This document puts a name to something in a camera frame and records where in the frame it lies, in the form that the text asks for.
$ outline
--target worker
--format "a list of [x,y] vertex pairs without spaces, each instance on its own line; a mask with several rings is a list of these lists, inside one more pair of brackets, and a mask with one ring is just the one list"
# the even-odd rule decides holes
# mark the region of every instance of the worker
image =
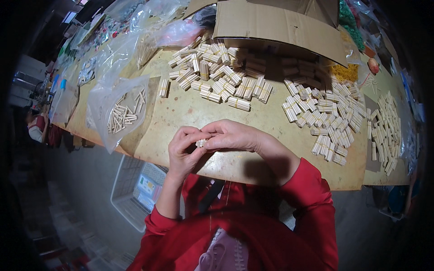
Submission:
[[[201,139],[207,139],[204,147],[187,151]],[[211,184],[190,174],[205,153],[220,149],[256,152],[274,172],[278,187],[221,180]],[[330,188],[313,165],[276,138],[220,120],[200,130],[181,127],[168,153],[169,172],[152,213],[145,218],[146,233],[128,271],[338,269]],[[225,170],[218,162],[209,167]],[[280,199],[296,208],[294,231],[279,221]]]
[[25,122],[30,137],[39,143],[47,143],[50,147],[60,147],[63,130],[57,126],[50,125],[48,119],[49,107],[45,107],[41,114],[33,115],[29,107],[25,107]]

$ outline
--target worktable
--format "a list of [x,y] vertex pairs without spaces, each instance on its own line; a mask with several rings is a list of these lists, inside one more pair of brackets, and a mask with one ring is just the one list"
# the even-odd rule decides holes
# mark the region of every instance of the worktable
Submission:
[[[94,52],[88,52],[81,61],[89,59],[93,54]],[[228,118],[254,126],[276,137],[297,156],[304,157],[316,166],[320,170],[322,177],[328,181],[331,190],[358,190],[361,189],[363,184],[408,184],[409,178],[405,172],[404,162],[401,160],[389,177],[386,177],[383,169],[376,173],[365,171],[367,148],[371,147],[368,146],[367,142],[366,119],[363,119],[360,132],[353,133],[355,141],[348,149],[345,166],[342,167],[334,162],[326,162],[321,155],[313,155],[311,149],[316,137],[310,135],[310,128],[307,126],[300,129],[294,123],[289,123],[281,107],[285,98],[289,96],[289,92],[283,84],[283,78],[273,75],[268,76],[268,72],[266,73],[266,79],[273,85],[273,91],[268,103],[263,104],[254,98],[252,99],[250,112],[229,107],[227,103],[216,104],[202,99],[198,91],[191,88],[184,91],[175,81],[171,81],[168,98],[158,97],[160,80],[168,79],[169,72],[176,70],[176,68],[172,70],[167,64],[169,60],[173,59],[172,54],[173,51],[160,50],[140,70],[137,69],[136,60],[133,59],[121,72],[120,76],[126,78],[150,74],[151,80],[145,121],[135,131],[121,140],[116,151],[168,167],[168,144],[180,126],[188,125],[202,128],[212,121]],[[366,56],[362,56],[362,59],[366,62],[368,60]],[[270,57],[267,60],[267,69],[268,67],[280,69],[280,63],[276,58]],[[382,72],[377,74],[376,79],[378,88],[382,90],[378,91],[378,94],[385,95],[390,90],[395,98],[398,97],[396,98],[397,102],[403,100],[403,92],[401,92],[402,90],[399,89],[399,84],[397,84],[397,76],[392,77],[383,69]],[[66,126],[59,123],[56,123],[56,125],[84,139],[102,145],[98,133],[85,125],[87,98],[89,91],[95,84],[96,80],[92,80],[80,88],[79,102],[69,123]],[[370,88],[362,88],[361,91],[374,101],[377,101],[378,97],[373,94]],[[196,169],[197,173],[203,176],[241,183],[273,185],[273,174],[256,153],[245,151],[215,152],[204,157]]]

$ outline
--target red sleeve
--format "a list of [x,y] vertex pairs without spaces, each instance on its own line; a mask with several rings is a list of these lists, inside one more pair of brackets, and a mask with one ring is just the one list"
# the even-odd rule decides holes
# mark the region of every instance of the red sleeve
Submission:
[[153,247],[161,240],[161,238],[174,226],[176,226],[182,217],[178,219],[170,219],[162,216],[157,207],[154,206],[151,214],[145,218],[146,231],[141,239],[140,249],[134,258],[133,263],[127,268],[127,271],[141,271],[146,255],[153,252]]
[[330,187],[319,170],[302,158],[294,176],[279,189],[279,194],[296,208],[294,232],[325,264],[338,270],[335,208]]

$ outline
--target yellow rubber bands pile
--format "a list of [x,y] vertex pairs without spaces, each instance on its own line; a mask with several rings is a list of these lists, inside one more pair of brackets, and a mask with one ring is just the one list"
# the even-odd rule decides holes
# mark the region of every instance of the yellow rubber bands pile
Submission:
[[348,69],[339,64],[331,66],[330,70],[339,82],[351,81],[355,82],[358,79],[358,65],[348,64]]

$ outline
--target red shirt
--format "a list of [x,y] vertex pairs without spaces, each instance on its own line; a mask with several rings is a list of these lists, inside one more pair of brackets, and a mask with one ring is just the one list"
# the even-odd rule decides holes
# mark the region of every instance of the red shirt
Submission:
[[211,205],[209,213],[199,215],[191,208],[207,190],[195,191],[197,175],[189,179],[183,187],[189,217],[169,219],[154,208],[145,219],[146,233],[127,271],[140,271],[142,267],[146,271],[194,270],[219,227],[247,244],[249,271],[338,269],[332,194],[321,173],[305,159],[276,191],[296,208],[294,231],[276,218],[276,209],[270,204],[249,208],[252,196],[265,199],[271,195],[270,188],[226,182],[220,200]]

